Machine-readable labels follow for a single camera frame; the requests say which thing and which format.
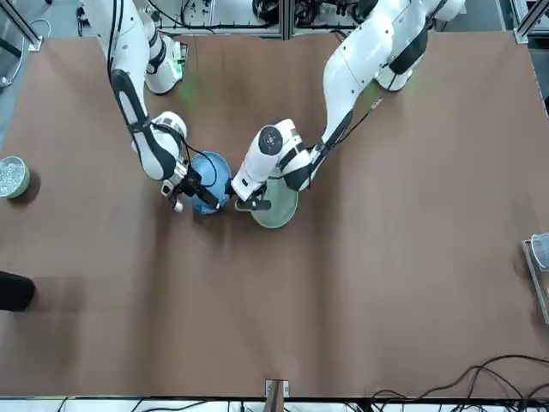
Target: equipment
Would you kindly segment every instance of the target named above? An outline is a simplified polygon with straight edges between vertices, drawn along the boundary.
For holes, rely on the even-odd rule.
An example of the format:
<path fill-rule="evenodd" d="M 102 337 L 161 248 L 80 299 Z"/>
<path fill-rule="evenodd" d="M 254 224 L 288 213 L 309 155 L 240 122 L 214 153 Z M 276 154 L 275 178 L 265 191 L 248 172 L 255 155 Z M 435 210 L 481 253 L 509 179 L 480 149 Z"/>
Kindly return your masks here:
<path fill-rule="evenodd" d="M 341 42 L 324 68 L 327 120 L 319 141 L 307 148 L 290 119 L 264 126 L 227 187 L 238 196 L 237 209 L 269 209 L 270 202 L 263 199 L 268 179 L 284 179 L 294 191 L 310 187 L 328 154 L 348 136 L 344 133 L 360 93 L 374 79 L 385 90 L 402 89 L 425 52 L 433 19 L 452 20 L 465 0 L 366 3 L 364 22 Z"/>
<path fill-rule="evenodd" d="M 197 195 L 219 209 L 218 199 L 201 183 L 201 176 L 181 155 L 187 128 L 173 112 L 151 120 L 143 99 L 143 83 L 163 94 L 182 79 L 181 44 L 159 33 L 153 20 L 138 13 L 131 0 L 89 0 L 84 3 L 92 29 L 107 61 L 107 74 L 118 106 L 139 156 L 151 179 L 163 181 L 161 193 L 181 211 L 182 193 Z"/>
<path fill-rule="evenodd" d="M 343 135 L 365 87 L 375 79 L 385 90 L 402 89 L 425 52 L 432 21 L 452 20 L 464 3 L 362 0 L 359 13 L 364 22 L 342 41 L 324 68 L 324 133 L 314 147 L 306 148 L 292 120 L 264 126 L 238 173 L 226 183 L 226 194 L 238 195 L 237 209 L 270 209 L 270 202 L 263 199 L 268 179 L 284 179 L 293 191 L 308 188 L 329 152 L 348 136 Z M 202 184 L 190 159 L 181 155 L 183 146 L 190 148 L 184 121 L 172 112 L 150 120 L 144 105 L 144 82 L 154 93 L 163 94 L 181 80 L 182 45 L 160 35 L 151 17 L 138 13 L 131 0 L 93 0 L 86 7 L 143 171 L 151 179 L 163 180 L 162 195 L 170 198 L 175 210 L 183 208 L 178 200 L 181 193 L 196 195 L 219 209 L 220 200 Z"/>

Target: black cable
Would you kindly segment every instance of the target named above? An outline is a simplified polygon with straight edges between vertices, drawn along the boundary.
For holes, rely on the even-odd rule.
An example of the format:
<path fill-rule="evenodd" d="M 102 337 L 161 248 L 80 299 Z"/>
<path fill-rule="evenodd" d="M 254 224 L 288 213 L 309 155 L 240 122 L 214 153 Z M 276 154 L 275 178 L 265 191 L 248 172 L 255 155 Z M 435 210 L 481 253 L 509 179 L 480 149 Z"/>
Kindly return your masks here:
<path fill-rule="evenodd" d="M 393 402 L 394 400 L 400 400 L 402 402 L 417 402 L 421 399 L 423 399 L 424 397 L 427 397 L 429 395 L 431 395 L 433 392 L 437 392 L 437 391 L 446 391 L 456 385 L 458 385 L 460 382 L 462 382 L 466 377 L 467 375 L 472 372 L 473 370 L 477 370 L 475 372 L 475 375 L 474 375 L 474 378 L 473 378 L 473 383 L 476 381 L 476 379 L 478 378 L 480 372 L 482 370 L 487 370 L 486 366 L 487 365 L 490 365 L 491 363 L 493 362 L 496 362 L 496 361 L 500 361 L 500 360 L 503 360 L 503 359 L 523 359 L 523 360 L 527 360 L 527 361 L 532 361 L 532 362 L 538 362 L 538 363 L 542 363 L 542 364 L 546 364 L 546 365 L 549 365 L 549 360 L 546 360 L 546 359 L 542 359 L 542 358 L 537 358 L 537 357 L 534 357 L 534 356 L 528 356 L 528 355 L 525 355 L 525 354 L 504 354 L 504 355 L 500 355 L 500 356 L 496 356 L 494 358 L 491 358 L 489 360 L 486 360 L 484 363 L 482 363 L 481 365 L 476 365 L 476 366 L 472 366 L 472 367 L 468 367 L 467 370 L 462 373 L 462 375 L 454 382 L 452 382 L 451 384 L 448 384 L 448 385 L 443 385 L 443 386 L 436 386 L 434 388 L 431 388 L 430 390 L 426 391 L 425 393 L 423 393 L 422 395 L 418 396 L 418 397 L 398 397 L 398 398 L 389 398 L 389 399 L 385 399 L 384 400 L 384 403 L 383 403 L 383 406 L 381 408 L 381 410 L 383 411 L 383 408 L 388 404 L 388 403 L 391 403 Z M 473 389 L 474 389 L 474 386 L 472 385 L 471 389 L 469 390 L 469 393 L 466 397 L 466 399 L 470 399 L 471 398 L 471 395 L 473 394 Z M 393 392 L 393 393 L 396 393 L 394 391 L 389 391 L 389 390 L 380 390 L 380 391 L 377 391 L 373 396 L 372 398 L 375 398 L 378 394 L 380 393 L 383 393 L 383 392 Z"/>
<path fill-rule="evenodd" d="M 479 373 L 480 371 L 486 371 L 490 374 L 492 374 L 493 376 L 495 376 L 496 378 L 500 379 L 502 382 L 504 382 L 505 384 L 507 384 L 513 391 L 516 392 L 516 394 L 519 396 L 519 398 L 521 399 L 524 399 L 524 396 L 523 394 L 521 394 L 521 392 L 513 385 L 511 384 L 511 382 L 509 380 L 507 380 L 506 378 L 504 378 L 502 375 L 500 375 L 499 373 L 496 373 L 494 372 L 492 369 L 490 369 L 489 367 L 481 367 L 481 366 L 477 366 L 477 373 L 474 375 L 473 377 L 473 380 L 471 381 L 471 389 L 469 390 L 469 394 L 467 396 L 466 399 L 470 399 L 471 396 L 473 395 L 473 390 L 474 390 L 474 384 L 476 383 L 476 379 L 479 377 Z M 506 408 L 509 412 L 509 406 L 507 405 L 502 405 L 504 406 L 504 408 Z M 467 409 L 468 407 L 465 405 L 465 404 L 462 404 L 462 405 L 459 405 L 458 407 L 456 407 L 455 409 L 458 411 L 458 412 L 462 412 L 463 410 Z"/>
<path fill-rule="evenodd" d="M 114 27 L 117 21 L 117 0 L 112 0 L 112 21 L 111 21 L 111 35 L 109 36 L 109 50 L 106 59 L 106 71 L 111 80 L 111 67 L 112 67 L 112 39 L 114 38 Z"/>
<path fill-rule="evenodd" d="M 395 82 L 395 80 L 396 80 L 396 73 L 393 76 L 393 80 L 391 80 L 391 83 L 389 83 L 389 87 L 387 88 L 387 90 L 391 91 L 391 86 L 393 86 L 393 83 Z"/>
<path fill-rule="evenodd" d="M 341 30 L 332 30 L 330 33 L 335 33 L 335 37 L 339 40 L 340 43 L 343 42 L 344 39 L 347 38 L 347 35 L 343 33 Z"/>
<path fill-rule="evenodd" d="M 154 4 L 151 0 L 148 0 L 148 4 L 150 4 L 156 11 L 158 11 L 160 14 L 162 14 L 165 18 L 172 21 L 175 25 L 179 25 L 180 27 L 184 28 L 190 28 L 190 29 L 203 29 L 208 30 L 212 32 L 213 34 L 216 34 L 214 29 L 220 29 L 220 28 L 268 28 L 274 26 L 274 23 L 265 23 L 265 24 L 259 24 L 259 25 L 251 25 L 251 24 L 217 24 L 213 26 L 206 26 L 205 24 L 202 25 L 190 25 L 186 24 L 182 21 L 177 21 L 170 15 L 168 15 L 166 12 L 162 11 L 156 4 Z"/>
<path fill-rule="evenodd" d="M 136 412 L 137 408 L 139 407 L 139 405 L 141 405 L 141 403 L 143 402 L 143 400 L 144 400 L 144 399 L 141 398 L 141 399 L 139 400 L 139 402 L 136 403 L 136 406 L 134 406 L 134 408 L 131 410 L 131 412 Z"/>
<path fill-rule="evenodd" d="M 379 105 L 379 103 L 381 103 L 383 100 L 383 98 L 379 98 L 369 109 L 368 111 L 365 113 L 365 115 L 351 128 L 350 131 L 347 132 L 347 134 L 339 141 L 335 142 L 333 145 L 329 146 L 329 150 L 332 150 L 334 148 L 336 148 L 337 146 L 339 146 L 340 144 L 342 144 L 343 142 L 345 142 L 345 140 L 349 137 L 349 135 L 351 133 L 354 132 L 354 130 L 360 126 L 360 124 L 362 122 L 364 122 L 364 120 L 370 116 L 370 114 L 374 111 L 374 109 Z"/>
<path fill-rule="evenodd" d="M 190 154 L 189 154 L 189 149 L 190 149 L 191 151 L 195 152 L 196 154 L 204 156 L 206 158 L 206 160 L 209 162 L 209 164 L 212 165 L 212 168 L 214 169 L 214 182 L 210 185 L 202 185 L 202 186 L 204 186 L 206 188 L 209 188 L 209 187 L 212 187 L 213 185 L 215 185 L 217 183 L 217 169 L 215 168 L 215 164 L 212 162 L 212 160 L 209 157 L 206 156 L 205 153 L 203 153 L 202 151 L 190 146 L 187 143 L 184 136 L 181 133 L 179 133 L 177 130 L 175 130 L 174 128 L 172 128 L 172 127 L 170 127 L 166 124 L 151 123 L 151 125 L 157 130 L 163 131 L 165 133 L 169 133 L 174 138 L 178 137 L 179 139 L 181 139 L 181 143 L 185 146 L 185 148 L 187 150 L 187 157 L 189 157 L 189 162 L 190 162 Z"/>
<path fill-rule="evenodd" d="M 332 31 L 330 31 L 330 33 L 338 33 L 338 34 L 340 34 L 341 36 L 343 36 L 343 39 L 346 39 L 346 38 L 347 38 L 347 35 L 346 35 L 345 33 L 343 33 L 343 31 L 340 30 L 340 29 L 332 30 Z"/>
<path fill-rule="evenodd" d="M 203 152 L 201 152 L 200 150 L 196 150 L 195 148 L 193 148 L 192 146 L 190 146 L 187 142 L 184 142 L 185 143 L 185 146 L 187 146 L 191 151 L 199 154 L 199 155 L 202 155 L 206 158 L 207 161 L 209 161 L 209 164 L 212 165 L 212 168 L 214 169 L 214 182 L 211 184 L 211 185 L 202 185 L 204 187 L 212 187 L 213 185 L 215 185 L 217 183 L 217 169 L 215 168 L 215 165 L 214 163 L 212 162 L 212 160 L 207 157 Z"/>
<path fill-rule="evenodd" d="M 118 17 L 118 35 L 122 30 L 122 18 L 124 16 L 124 2 L 120 3 L 120 16 Z"/>
<path fill-rule="evenodd" d="M 69 397 L 66 397 L 66 398 L 61 402 L 61 404 L 59 405 L 59 408 L 57 408 L 57 412 L 61 412 L 61 409 L 63 409 L 63 406 L 65 405 L 65 403 L 67 402 L 68 399 L 69 399 Z"/>
<path fill-rule="evenodd" d="M 527 394 L 526 398 L 527 399 L 532 399 L 536 393 L 538 393 L 539 391 L 541 391 L 542 389 L 545 389 L 545 388 L 549 388 L 549 383 L 537 386 L 530 393 Z"/>
<path fill-rule="evenodd" d="M 442 7 L 444 7 L 446 5 L 446 3 L 448 2 L 448 0 L 442 0 L 438 6 L 433 10 L 433 12 L 431 13 L 431 15 L 429 17 L 427 17 L 427 21 L 425 22 L 426 26 L 430 26 L 431 23 L 433 22 L 433 20 L 435 20 L 435 15 L 442 9 Z"/>
<path fill-rule="evenodd" d="M 182 410 L 193 408 L 193 407 L 198 406 L 198 405 L 203 405 L 203 404 L 208 403 L 208 402 L 209 401 L 200 401 L 200 402 L 193 403 L 191 405 L 183 406 L 183 408 L 151 408 L 151 409 L 142 410 L 141 412 L 157 412 L 157 411 L 180 412 Z"/>
<path fill-rule="evenodd" d="M 311 30 L 354 30 L 358 26 L 355 25 L 341 25 L 341 24 L 300 24 L 296 25 L 296 28 L 309 28 Z"/>
<path fill-rule="evenodd" d="M 190 0 L 187 0 L 187 3 L 185 3 L 185 6 L 183 6 L 183 7 L 181 8 L 181 16 L 180 16 L 180 17 L 181 17 L 181 24 L 182 24 L 183 27 L 192 28 L 192 27 L 190 27 L 187 23 L 185 23 L 185 11 L 187 10 L 187 6 L 189 5 L 189 1 L 190 1 Z M 215 31 L 212 30 L 211 28 L 209 28 L 208 30 L 209 30 L 210 32 L 212 32 L 213 34 L 215 34 Z"/>

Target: tabletop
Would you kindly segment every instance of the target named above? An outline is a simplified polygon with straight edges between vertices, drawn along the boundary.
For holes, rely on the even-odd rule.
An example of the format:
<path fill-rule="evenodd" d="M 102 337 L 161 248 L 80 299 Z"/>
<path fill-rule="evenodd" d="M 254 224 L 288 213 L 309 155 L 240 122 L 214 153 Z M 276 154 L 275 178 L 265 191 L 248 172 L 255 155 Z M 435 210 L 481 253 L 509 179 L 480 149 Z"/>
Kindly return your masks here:
<path fill-rule="evenodd" d="M 184 40 L 184 81 L 146 100 L 193 146 L 236 171 L 277 118 L 321 135 L 334 36 Z M 278 230 L 170 210 L 94 39 L 29 58 L 2 155 L 26 160 L 35 191 L 0 203 L 0 270 L 39 296 L 0 317 L 1 394 L 252 397 L 285 379 L 296 397 L 419 395 L 490 356 L 549 356 L 520 245 L 549 228 L 548 124 L 511 34 L 430 35 Z M 494 369 L 524 391 L 547 381 L 535 364 Z M 489 377 L 474 395 L 513 396 Z"/>

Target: clear plastic container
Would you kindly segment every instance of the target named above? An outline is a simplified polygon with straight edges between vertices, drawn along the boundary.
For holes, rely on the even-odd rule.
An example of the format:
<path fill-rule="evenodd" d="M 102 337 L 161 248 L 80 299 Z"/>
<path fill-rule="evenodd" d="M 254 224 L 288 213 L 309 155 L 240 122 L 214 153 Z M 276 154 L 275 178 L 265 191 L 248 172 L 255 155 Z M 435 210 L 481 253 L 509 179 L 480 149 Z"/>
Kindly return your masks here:
<path fill-rule="evenodd" d="M 16 156 L 0 161 L 0 198 L 13 199 L 25 193 L 31 173 L 25 162 Z"/>
<path fill-rule="evenodd" d="M 549 270 L 549 233 L 533 234 L 531 245 L 541 270 Z"/>

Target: wire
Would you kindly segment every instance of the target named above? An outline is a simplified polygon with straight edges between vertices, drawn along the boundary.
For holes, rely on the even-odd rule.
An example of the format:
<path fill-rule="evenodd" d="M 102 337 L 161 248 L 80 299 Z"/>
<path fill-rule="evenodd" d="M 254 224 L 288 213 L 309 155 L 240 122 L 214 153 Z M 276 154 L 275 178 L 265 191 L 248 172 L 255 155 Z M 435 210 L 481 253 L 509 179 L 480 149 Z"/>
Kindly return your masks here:
<path fill-rule="evenodd" d="M 526 398 L 527 399 L 532 399 L 532 397 L 534 397 L 534 395 L 536 393 L 538 393 L 539 391 L 541 391 L 542 389 L 545 389 L 545 388 L 549 388 L 549 383 L 547 384 L 543 384 L 543 385 L 540 385 L 540 386 L 537 386 L 536 388 L 534 388 L 530 393 L 528 393 L 526 395 Z"/>
<path fill-rule="evenodd" d="M 69 397 L 66 397 L 66 398 L 61 402 L 61 404 L 59 405 L 59 408 L 57 408 L 57 412 L 61 412 L 61 409 L 63 409 L 63 406 L 65 405 L 65 403 L 67 402 L 67 400 L 69 400 Z"/>
<path fill-rule="evenodd" d="M 332 30 L 330 33 L 335 33 L 335 37 L 339 40 L 340 43 L 342 43 L 343 40 L 347 38 L 347 35 L 343 33 L 341 30 Z"/>
<path fill-rule="evenodd" d="M 183 27 L 187 27 L 187 28 L 190 28 L 190 26 L 188 24 L 185 23 L 185 11 L 187 10 L 187 6 L 189 5 L 189 1 L 190 0 L 187 0 L 187 3 L 185 3 L 185 6 L 183 6 L 181 8 L 181 24 L 183 25 Z M 210 32 L 212 32 L 213 34 L 215 34 L 215 31 L 212 30 L 211 28 L 208 29 Z"/>
<path fill-rule="evenodd" d="M 136 403 L 136 406 L 134 406 L 134 408 L 131 410 L 131 412 L 136 412 L 137 408 L 139 407 L 139 405 L 141 405 L 141 403 L 143 402 L 144 398 L 141 398 L 139 400 L 138 403 Z"/>
<path fill-rule="evenodd" d="M 204 152 L 201 152 L 200 150 L 196 150 L 195 148 L 193 148 L 192 146 L 190 146 L 187 142 L 184 142 L 185 146 L 187 146 L 191 151 L 199 154 L 199 155 L 202 155 L 206 158 L 206 160 L 209 162 L 210 165 L 212 165 L 212 168 L 214 169 L 214 182 L 210 185 L 202 185 L 204 187 L 212 187 L 213 185 L 215 185 L 217 183 L 217 169 L 215 168 L 215 165 L 214 163 L 212 162 L 212 160 L 207 157 Z"/>
<path fill-rule="evenodd" d="M 362 122 L 364 122 L 364 120 L 370 116 L 370 114 L 377 108 L 377 106 L 379 106 L 379 104 L 383 101 L 383 97 L 380 97 L 379 99 L 377 99 L 373 105 L 371 105 L 371 107 L 368 109 L 368 111 L 365 113 L 365 115 L 351 128 L 350 131 L 347 132 L 347 134 L 339 141 L 335 142 L 333 145 L 331 145 L 329 147 L 329 150 L 332 150 L 334 148 L 336 148 L 337 146 L 339 146 L 340 144 L 342 144 L 343 142 L 345 142 L 345 140 L 349 137 L 349 135 L 351 135 L 351 133 L 354 132 L 354 130 L 360 126 L 360 124 Z"/>
<path fill-rule="evenodd" d="M 187 150 L 187 157 L 189 158 L 189 162 L 190 162 L 190 154 L 189 154 L 189 149 L 190 149 L 191 151 L 195 152 L 196 154 L 204 156 L 206 158 L 206 160 L 209 162 L 209 164 L 212 165 L 212 168 L 214 169 L 214 182 L 211 183 L 210 185 L 202 185 L 202 186 L 204 186 L 206 188 L 209 188 L 209 187 L 212 187 L 213 185 L 215 185 L 217 183 L 217 169 L 215 168 L 215 164 L 212 162 L 212 160 L 209 157 L 206 156 L 206 154 L 204 152 L 190 146 L 187 143 L 184 136 L 181 133 L 179 133 L 177 130 L 175 130 L 174 128 L 172 128 L 172 127 L 170 127 L 166 124 L 151 123 L 151 125 L 157 130 L 163 131 L 165 133 L 169 133 L 174 138 L 177 137 L 177 138 L 181 139 L 181 142 L 183 143 L 183 145 L 185 146 L 185 148 Z"/>
<path fill-rule="evenodd" d="M 111 67 L 112 67 L 112 40 L 114 38 L 114 27 L 116 25 L 117 14 L 117 0 L 112 0 L 112 18 L 111 18 L 111 34 L 109 35 L 109 49 L 106 54 L 106 71 L 111 80 Z"/>
<path fill-rule="evenodd" d="M 150 408 L 150 409 L 144 409 L 141 412 L 157 412 L 157 411 L 171 411 L 171 412 L 180 412 L 182 410 L 186 410 L 189 408 L 193 408 L 198 405 L 203 405 L 205 403 L 208 403 L 209 401 L 200 401 L 193 403 L 191 405 L 183 406 L 183 408 Z"/>
<path fill-rule="evenodd" d="M 385 399 L 384 402 L 383 402 L 383 406 L 382 408 L 380 409 L 381 411 L 383 411 L 383 408 L 388 404 L 388 403 L 391 403 L 393 402 L 394 400 L 400 400 L 402 402 L 417 402 L 421 399 L 423 399 L 424 397 L 427 397 L 429 395 L 431 395 L 433 392 L 437 392 L 437 391 L 446 391 L 456 385 L 458 385 L 460 382 L 462 382 L 466 377 L 467 375 L 472 372 L 473 370 L 476 369 L 476 372 L 475 372 L 475 375 L 473 377 L 473 380 L 472 380 L 472 385 L 471 385 L 471 388 L 469 389 L 469 392 L 468 392 L 468 395 L 466 397 L 466 399 L 470 399 L 471 398 L 471 395 L 473 394 L 473 390 L 474 390 L 474 383 L 476 382 L 476 379 L 478 378 L 479 374 L 481 371 L 483 370 L 486 370 L 486 371 L 490 371 L 492 374 L 494 375 L 497 375 L 494 371 L 486 368 L 486 366 L 490 365 L 491 363 L 493 362 L 496 362 L 496 361 L 501 361 L 501 360 L 504 360 L 504 359 L 523 359 L 523 360 L 527 360 L 527 361 L 532 361 L 532 362 L 537 362 L 537 363 L 542 363 L 542 364 L 545 364 L 545 365 L 549 365 L 549 360 L 546 360 L 546 359 L 542 359 L 542 358 L 537 358 L 537 357 L 534 357 L 534 356 L 528 356 L 528 355 L 525 355 L 525 354 L 504 354 L 504 355 L 500 355 L 500 356 L 496 356 L 494 358 L 491 358 L 489 360 L 486 360 L 484 363 L 482 363 L 481 365 L 476 365 L 476 366 L 472 366 L 472 367 L 468 367 L 467 370 L 454 382 L 452 382 L 451 384 L 448 384 L 448 385 L 443 385 L 443 386 L 436 386 L 434 388 L 431 388 L 430 390 L 426 391 L 425 393 L 423 393 L 422 395 L 420 395 L 419 397 L 403 397 L 402 395 L 398 395 L 399 397 L 397 398 L 389 398 L 389 399 Z M 380 390 L 380 391 L 377 391 L 373 396 L 372 398 L 376 398 L 379 394 L 381 393 L 384 393 L 384 392 L 387 392 L 387 393 L 396 393 L 394 391 L 391 391 L 391 390 Z"/>
<path fill-rule="evenodd" d="M 30 21 L 30 24 L 37 23 L 39 21 L 44 22 L 48 26 L 48 34 L 46 35 L 46 38 L 49 39 L 50 36 L 51 36 L 51 24 L 48 20 L 46 20 L 46 19 L 34 19 L 34 20 Z"/>
<path fill-rule="evenodd" d="M 151 7 L 153 7 L 156 11 L 158 11 L 166 19 L 168 19 L 169 21 L 172 21 L 174 23 L 173 28 L 177 28 L 177 25 L 179 25 L 180 27 L 184 27 L 184 28 L 198 29 L 198 30 L 199 29 L 208 30 L 208 31 L 212 32 L 212 34 L 216 34 L 214 29 L 220 29 L 220 28 L 268 28 L 268 27 L 272 27 L 272 26 L 275 25 L 274 23 L 265 23 L 265 24 L 259 24 L 259 25 L 252 25 L 252 24 L 217 24 L 217 25 L 213 25 L 213 26 L 206 26 L 205 24 L 190 25 L 190 24 L 185 23 L 184 21 L 177 21 L 172 16 L 168 15 L 165 11 L 160 9 L 151 0 L 147 0 L 147 2 Z M 184 19 L 183 14 L 184 14 L 184 10 L 186 9 L 187 4 L 185 4 L 184 8 L 182 9 L 182 13 L 181 13 L 182 20 Z"/>
<path fill-rule="evenodd" d="M 35 19 L 35 20 L 30 21 L 29 24 L 32 25 L 33 23 L 36 23 L 38 21 L 42 21 L 45 24 L 47 24 L 48 34 L 46 35 L 46 38 L 49 39 L 50 36 L 51 36 L 51 24 L 50 24 L 50 22 L 46 19 Z M 12 73 L 12 75 L 9 79 L 6 78 L 6 77 L 2 77 L 2 83 L 0 84 L 0 88 L 2 88 L 2 87 L 6 88 L 7 86 L 11 86 L 11 84 L 14 82 L 15 78 L 19 74 L 19 71 L 21 70 L 24 55 L 25 55 L 25 37 L 22 36 L 21 56 L 19 57 L 19 61 L 17 62 L 17 66 L 15 67 L 15 70 L 14 70 L 14 72 Z"/>

